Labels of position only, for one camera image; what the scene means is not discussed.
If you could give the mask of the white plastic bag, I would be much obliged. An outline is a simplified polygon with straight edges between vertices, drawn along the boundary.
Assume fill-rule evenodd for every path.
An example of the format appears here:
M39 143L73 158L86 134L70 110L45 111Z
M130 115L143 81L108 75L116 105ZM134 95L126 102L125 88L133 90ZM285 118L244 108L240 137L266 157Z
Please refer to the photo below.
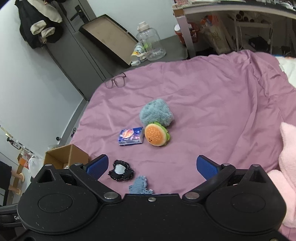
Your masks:
M31 156L31 158L28 161L29 172L33 178L36 177L36 175L42 169L43 166L44 160L36 155Z

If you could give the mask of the grey-blue fluffy plush ball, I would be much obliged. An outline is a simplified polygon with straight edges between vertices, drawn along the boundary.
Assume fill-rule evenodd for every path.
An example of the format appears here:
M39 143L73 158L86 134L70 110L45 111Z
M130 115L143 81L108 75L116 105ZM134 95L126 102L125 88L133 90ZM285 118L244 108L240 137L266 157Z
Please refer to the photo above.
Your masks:
M157 122L167 127L175 118L167 103L163 99L158 98L147 103L141 109L139 119L144 126Z

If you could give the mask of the white bottle on floor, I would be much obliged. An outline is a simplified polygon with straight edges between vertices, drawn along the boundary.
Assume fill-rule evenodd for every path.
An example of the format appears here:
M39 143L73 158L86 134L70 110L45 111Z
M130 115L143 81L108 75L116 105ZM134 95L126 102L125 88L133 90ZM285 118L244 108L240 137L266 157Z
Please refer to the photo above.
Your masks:
M137 43L130 56L130 65L138 66L147 60L147 53L141 43Z

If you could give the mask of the black lace scrunchie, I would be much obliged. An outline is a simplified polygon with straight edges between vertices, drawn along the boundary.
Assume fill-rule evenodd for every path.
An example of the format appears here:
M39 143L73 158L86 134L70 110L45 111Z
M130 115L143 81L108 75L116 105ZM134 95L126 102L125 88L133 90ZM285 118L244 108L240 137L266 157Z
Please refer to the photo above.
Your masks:
M108 172L111 179L122 182L132 180L134 177L134 171L130 167L129 163L115 160L113 163L113 169Z

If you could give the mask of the clear large water jug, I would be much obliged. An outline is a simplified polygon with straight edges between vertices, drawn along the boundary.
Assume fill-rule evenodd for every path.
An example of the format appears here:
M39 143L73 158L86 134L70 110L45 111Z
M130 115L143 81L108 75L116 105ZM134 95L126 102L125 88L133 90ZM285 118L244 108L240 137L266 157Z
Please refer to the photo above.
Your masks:
M146 58L149 61L159 60L166 55L166 50L161 44L157 30L151 28L146 22L141 22L137 27L137 40L143 46Z

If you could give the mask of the pink plush toy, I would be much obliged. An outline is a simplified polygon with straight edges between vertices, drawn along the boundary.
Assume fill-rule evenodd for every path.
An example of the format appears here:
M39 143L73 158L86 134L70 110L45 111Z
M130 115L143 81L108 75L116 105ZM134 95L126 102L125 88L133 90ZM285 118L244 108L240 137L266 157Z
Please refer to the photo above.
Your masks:
M268 173L276 188L282 195L287 206L283 225L295 228L295 126L288 123L280 124L283 149L278 158L279 170Z

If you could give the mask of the brown framed board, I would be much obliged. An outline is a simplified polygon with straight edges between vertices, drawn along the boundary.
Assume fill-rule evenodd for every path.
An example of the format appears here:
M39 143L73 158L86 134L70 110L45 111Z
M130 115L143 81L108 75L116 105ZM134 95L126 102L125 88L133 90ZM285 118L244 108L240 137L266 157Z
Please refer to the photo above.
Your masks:
M137 39L108 15L102 15L79 28L88 40L124 68L130 66Z

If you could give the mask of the blue tissue pack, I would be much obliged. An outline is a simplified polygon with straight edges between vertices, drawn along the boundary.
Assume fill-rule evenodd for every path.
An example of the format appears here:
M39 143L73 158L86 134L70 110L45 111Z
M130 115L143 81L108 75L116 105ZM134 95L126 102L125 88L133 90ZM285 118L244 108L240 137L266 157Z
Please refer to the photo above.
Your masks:
M120 146L129 146L142 144L144 139L144 128L128 128L121 130L118 137L118 144Z

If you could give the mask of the dark jacket hanging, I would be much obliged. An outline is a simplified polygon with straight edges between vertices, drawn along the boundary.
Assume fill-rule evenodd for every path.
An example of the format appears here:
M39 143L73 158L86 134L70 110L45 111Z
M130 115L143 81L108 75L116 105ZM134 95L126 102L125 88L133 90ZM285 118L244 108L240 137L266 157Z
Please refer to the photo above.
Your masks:
M20 34L32 49L56 43L63 35L62 16L51 1L15 1Z

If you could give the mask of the pink bed sheet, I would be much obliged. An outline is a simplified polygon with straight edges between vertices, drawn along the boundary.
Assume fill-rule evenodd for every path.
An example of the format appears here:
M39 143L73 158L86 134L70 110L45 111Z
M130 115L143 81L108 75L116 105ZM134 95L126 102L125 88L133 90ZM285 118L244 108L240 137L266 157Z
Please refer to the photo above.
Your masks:
M280 124L295 123L295 88L274 56L250 51L154 63L127 72L122 88L100 86L72 143L91 157L131 164L154 191L130 195L128 184L100 182L122 201L105 205L84 228L83 240L285 240L276 227L259 230L285 204L266 175L276 167ZM121 147L124 128L140 126L139 113L154 98L167 103L174 121L164 147L148 142ZM206 179L197 157L236 168L228 184L200 202L182 197Z

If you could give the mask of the hamburger plush toy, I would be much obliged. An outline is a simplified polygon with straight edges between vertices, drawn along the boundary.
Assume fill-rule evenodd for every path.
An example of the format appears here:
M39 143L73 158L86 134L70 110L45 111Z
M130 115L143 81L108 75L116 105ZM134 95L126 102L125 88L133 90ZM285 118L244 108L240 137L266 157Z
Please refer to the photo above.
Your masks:
M158 122L148 124L144 129L146 140L153 146L165 146L171 136L168 130Z

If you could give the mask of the blue knitted cloth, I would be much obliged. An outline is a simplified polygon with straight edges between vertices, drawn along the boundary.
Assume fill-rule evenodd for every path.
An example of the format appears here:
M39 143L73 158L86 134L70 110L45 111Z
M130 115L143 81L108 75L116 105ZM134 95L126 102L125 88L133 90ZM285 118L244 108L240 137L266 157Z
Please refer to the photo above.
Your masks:
M152 189L147 188L147 178L145 176L138 176L133 185L129 186L129 194L153 194Z

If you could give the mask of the cream pillow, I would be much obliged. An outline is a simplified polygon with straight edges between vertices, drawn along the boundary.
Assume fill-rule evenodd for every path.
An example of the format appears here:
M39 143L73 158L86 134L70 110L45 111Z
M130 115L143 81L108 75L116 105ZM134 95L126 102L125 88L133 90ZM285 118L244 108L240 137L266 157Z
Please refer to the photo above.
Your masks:
M296 58L278 56L281 70L287 75L289 83L296 88Z

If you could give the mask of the white desk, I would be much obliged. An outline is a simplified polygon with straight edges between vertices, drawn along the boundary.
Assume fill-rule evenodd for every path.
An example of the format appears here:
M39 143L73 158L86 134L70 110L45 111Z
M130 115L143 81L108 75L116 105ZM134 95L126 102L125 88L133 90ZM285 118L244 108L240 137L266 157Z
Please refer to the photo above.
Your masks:
M172 10L180 26L190 58L196 56L196 51L192 42L189 27L187 26L187 15L216 11L242 10L283 16L293 20L295 19L295 11L291 9L287 9L279 4L263 3L259 1L197 1L196 3L194 1L188 1L187 4L174 3Z

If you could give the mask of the cardboard box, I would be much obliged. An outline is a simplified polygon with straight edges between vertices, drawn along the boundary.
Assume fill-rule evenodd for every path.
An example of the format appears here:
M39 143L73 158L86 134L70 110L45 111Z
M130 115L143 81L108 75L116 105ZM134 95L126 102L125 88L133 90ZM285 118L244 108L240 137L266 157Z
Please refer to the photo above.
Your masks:
M89 162L89 155L73 144L49 150L44 158L44 165L52 164L56 169L70 167L75 163L87 164Z

